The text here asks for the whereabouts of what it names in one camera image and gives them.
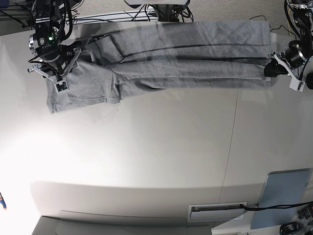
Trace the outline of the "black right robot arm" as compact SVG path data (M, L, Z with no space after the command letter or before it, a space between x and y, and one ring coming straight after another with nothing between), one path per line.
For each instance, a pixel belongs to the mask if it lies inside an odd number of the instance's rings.
M29 38L34 58L28 73L37 72L50 81L57 93L69 89L66 78L86 51L81 41L69 46L62 42L73 32L73 16L68 0L36 0L32 6L35 33Z

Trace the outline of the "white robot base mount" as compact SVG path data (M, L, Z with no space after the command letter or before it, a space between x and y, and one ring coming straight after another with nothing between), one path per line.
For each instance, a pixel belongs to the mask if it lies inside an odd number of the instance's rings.
M148 20L148 7L154 10L153 16L158 18L159 22L179 22L179 17L184 22L185 19L194 21L193 14L189 9L189 0L125 0L129 7L136 9L143 6Z

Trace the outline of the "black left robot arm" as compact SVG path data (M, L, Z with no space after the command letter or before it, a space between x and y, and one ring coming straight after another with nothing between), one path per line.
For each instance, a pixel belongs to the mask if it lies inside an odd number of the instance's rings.
M303 91L313 89L313 73L304 74L313 58L313 2L311 0L286 0L284 11L295 40L290 41L283 52L270 54L264 69L266 77L288 75L290 88Z

